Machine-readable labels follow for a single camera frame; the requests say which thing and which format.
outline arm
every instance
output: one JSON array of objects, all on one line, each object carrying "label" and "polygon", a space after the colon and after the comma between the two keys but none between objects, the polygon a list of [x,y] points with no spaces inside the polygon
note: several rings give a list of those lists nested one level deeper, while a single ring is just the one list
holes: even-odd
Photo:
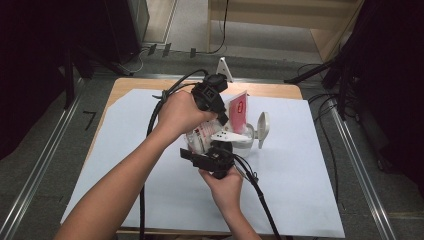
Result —
[{"label": "arm", "polygon": [[243,177],[232,167],[223,179],[214,178],[209,172],[199,169],[200,175],[211,189],[212,197],[235,239],[261,239],[244,217],[240,209],[240,194]]},{"label": "arm", "polygon": [[197,109],[191,94],[171,95],[152,133],[84,195],[55,239],[111,239],[165,148],[213,118],[216,114]]}]

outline forearm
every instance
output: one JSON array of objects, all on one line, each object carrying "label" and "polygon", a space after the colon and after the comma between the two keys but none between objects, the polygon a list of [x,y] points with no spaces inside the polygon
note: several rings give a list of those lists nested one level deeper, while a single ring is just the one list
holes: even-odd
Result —
[{"label": "forearm", "polygon": [[131,210],[146,179],[173,139],[153,131],[105,175],[72,210],[56,239],[109,239]]},{"label": "forearm", "polygon": [[236,240],[261,239],[240,210],[222,213],[225,222]]}]

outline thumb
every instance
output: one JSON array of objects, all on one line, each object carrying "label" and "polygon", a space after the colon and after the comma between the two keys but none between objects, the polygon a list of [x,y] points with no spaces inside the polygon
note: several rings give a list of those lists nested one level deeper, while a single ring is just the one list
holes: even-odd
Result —
[{"label": "thumb", "polygon": [[203,111],[203,116],[206,119],[206,121],[210,121],[210,120],[214,120],[216,118],[218,118],[218,114],[214,113],[214,112],[210,112],[210,111]]},{"label": "thumb", "polygon": [[209,187],[212,186],[212,181],[215,179],[208,171],[199,168],[200,176],[205,180]]}]

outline white sheet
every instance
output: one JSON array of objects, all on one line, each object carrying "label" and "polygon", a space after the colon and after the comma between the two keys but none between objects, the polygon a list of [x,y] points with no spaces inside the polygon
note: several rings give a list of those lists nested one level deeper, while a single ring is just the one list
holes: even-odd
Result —
[{"label": "white sheet", "polygon": [[[79,199],[145,138],[160,91],[136,89],[107,110],[92,153],[78,179],[62,221]],[[258,173],[282,235],[343,238],[344,231],[307,101],[249,97],[248,122],[261,112],[271,128],[263,148],[255,140],[247,160]],[[182,137],[169,146],[146,183],[146,228],[229,232],[203,179],[179,156]],[[241,206],[259,234],[272,229],[254,188],[244,181]],[[137,199],[124,227],[139,226]]]}]

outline cable clip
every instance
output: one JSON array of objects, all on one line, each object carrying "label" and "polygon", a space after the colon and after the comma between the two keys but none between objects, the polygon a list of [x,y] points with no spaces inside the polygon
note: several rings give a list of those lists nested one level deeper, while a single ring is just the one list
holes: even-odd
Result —
[{"label": "cable clip", "polygon": [[162,96],[152,95],[152,97],[159,99],[162,103],[166,103],[168,100],[168,90],[162,90]]}]

